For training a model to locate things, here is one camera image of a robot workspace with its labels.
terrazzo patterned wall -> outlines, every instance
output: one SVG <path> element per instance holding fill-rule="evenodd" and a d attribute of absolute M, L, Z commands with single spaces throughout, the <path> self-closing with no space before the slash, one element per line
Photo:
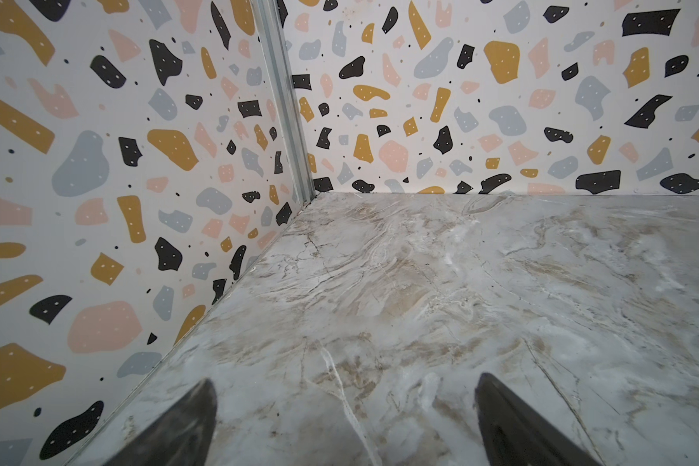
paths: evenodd
<path fill-rule="evenodd" d="M 318 191 L 699 194 L 699 0 L 280 10 Z"/>
<path fill-rule="evenodd" d="M 67 461 L 298 211 L 266 80 L 244 0 L 0 0 L 1 466 Z"/>

marble floor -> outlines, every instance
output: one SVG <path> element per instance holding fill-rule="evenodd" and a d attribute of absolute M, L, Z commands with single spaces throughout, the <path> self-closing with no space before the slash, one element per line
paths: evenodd
<path fill-rule="evenodd" d="M 603 464 L 699 466 L 699 196 L 322 194 L 75 464 L 203 377 L 207 464 L 487 464 L 483 371 Z"/>

